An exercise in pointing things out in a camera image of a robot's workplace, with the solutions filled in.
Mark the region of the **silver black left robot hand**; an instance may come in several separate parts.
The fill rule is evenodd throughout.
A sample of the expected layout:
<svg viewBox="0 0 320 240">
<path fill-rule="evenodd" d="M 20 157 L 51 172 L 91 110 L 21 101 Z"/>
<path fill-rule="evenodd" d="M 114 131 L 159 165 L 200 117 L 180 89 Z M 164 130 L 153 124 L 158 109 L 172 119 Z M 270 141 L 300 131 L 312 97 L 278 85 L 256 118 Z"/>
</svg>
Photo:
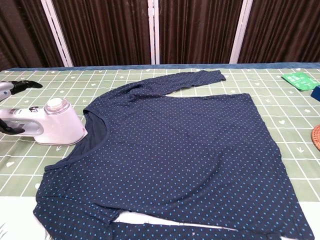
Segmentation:
<svg viewBox="0 0 320 240">
<path fill-rule="evenodd" d="M 0 82 L 0 101 L 9 98 L 12 95 L 23 92 L 28 88 L 41 89 L 42 84 L 31 80 L 20 81 L 1 81 Z M 2 119 L 0 120 L 0 132 L 6 135 L 18 135 L 25 132 L 23 128 L 12 128 L 7 125 Z"/>
</svg>

